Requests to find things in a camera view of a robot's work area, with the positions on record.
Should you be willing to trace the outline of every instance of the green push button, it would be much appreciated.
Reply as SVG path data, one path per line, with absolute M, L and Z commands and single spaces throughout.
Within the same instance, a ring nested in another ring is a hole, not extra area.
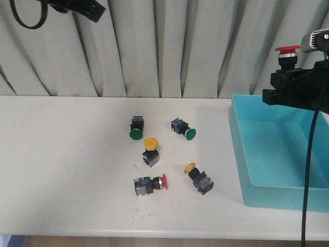
M 196 135 L 196 130 L 195 129 L 190 129 L 187 133 L 186 133 L 186 139 L 187 140 L 192 140 Z
M 140 140 L 143 138 L 143 133 L 139 129 L 133 129 L 129 133 L 129 136 L 131 137 L 131 139 Z

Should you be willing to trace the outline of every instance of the floor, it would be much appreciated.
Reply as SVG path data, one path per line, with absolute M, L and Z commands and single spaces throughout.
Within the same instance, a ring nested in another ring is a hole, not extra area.
M 300 247 L 299 241 L 27 237 L 24 247 Z M 328 247 L 329 242 L 308 242 L 307 247 Z

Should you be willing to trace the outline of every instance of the curtain fold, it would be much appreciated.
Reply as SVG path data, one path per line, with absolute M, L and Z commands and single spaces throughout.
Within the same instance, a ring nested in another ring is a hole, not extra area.
M 327 0 L 98 0 L 97 23 L 49 7 L 28 30 L 0 0 L 0 95 L 230 98 L 261 94 L 275 48 L 329 28 Z M 29 25 L 40 2 L 16 1 Z M 321 52 L 298 50 L 297 67 Z

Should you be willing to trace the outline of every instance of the blue plastic bin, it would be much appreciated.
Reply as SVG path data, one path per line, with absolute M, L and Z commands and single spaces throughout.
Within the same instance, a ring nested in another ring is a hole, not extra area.
M 230 128 L 247 206 L 302 209 L 306 151 L 314 112 L 234 95 Z M 308 210 L 329 212 L 329 126 L 319 114 L 310 170 Z

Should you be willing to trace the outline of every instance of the black cable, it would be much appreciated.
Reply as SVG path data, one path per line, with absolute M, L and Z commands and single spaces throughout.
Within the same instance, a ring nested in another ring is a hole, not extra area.
M 317 118 L 319 115 L 319 110 L 314 111 L 314 116 L 312 124 L 309 131 L 308 147 L 307 147 L 307 157 L 306 157 L 306 170 L 305 170 L 305 184 L 304 184 L 304 200 L 303 200 L 303 215 L 302 215 L 302 247 L 306 247 L 305 232 L 306 232 L 306 211 L 307 211 L 307 199 L 308 199 L 308 188 L 309 188 L 309 171 L 310 171 L 310 160 L 312 156 L 312 145 L 315 125 L 317 123 Z
M 17 13 L 17 10 L 16 10 L 16 4 L 15 4 L 15 0 L 10 0 L 10 8 L 11 8 L 11 11 L 16 19 L 16 21 L 22 26 L 22 27 L 25 27 L 25 28 L 28 28 L 28 29 L 38 29 L 40 28 L 46 21 L 47 19 L 47 16 L 48 16 L 48 4 L 47 4 L 47 0 L 40 0 L 40 3 L 41 3 L 41 17 L 40 17 L 40 20 L 39 22 L 34 25 L 34 26 L 27 26 L 20 18 L 19 14 Z

